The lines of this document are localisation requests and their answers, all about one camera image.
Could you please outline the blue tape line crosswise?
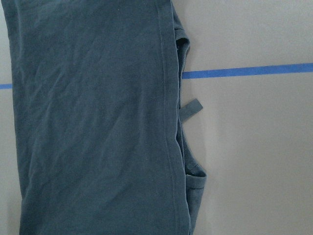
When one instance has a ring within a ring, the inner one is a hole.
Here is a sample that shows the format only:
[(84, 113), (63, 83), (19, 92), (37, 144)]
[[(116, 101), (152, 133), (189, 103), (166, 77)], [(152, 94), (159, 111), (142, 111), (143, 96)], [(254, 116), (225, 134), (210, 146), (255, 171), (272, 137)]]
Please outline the blue tape line crosswise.
[(183, 71), (182, 78), (183, 79), (200, 79), (200, 78), (216, 78), (216, 77), (254, 76), (254, 75), (267, 75), (267, 74), (305, 73), (305, 72), (312, 72), (312, 71), (313, 71), (312, 63), (301, 63), (301, 64), (287, 64), (287, 65), (214, 69), (214, 70)]

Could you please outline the black printed t-shirt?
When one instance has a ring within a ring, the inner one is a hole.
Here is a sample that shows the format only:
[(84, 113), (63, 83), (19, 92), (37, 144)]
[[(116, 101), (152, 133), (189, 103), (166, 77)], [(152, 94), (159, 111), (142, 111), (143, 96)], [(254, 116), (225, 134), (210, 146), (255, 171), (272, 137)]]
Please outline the black printed t-shirt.
[(22, 235), (191, 235), (206, 182), (170, 0), (4, 0)]

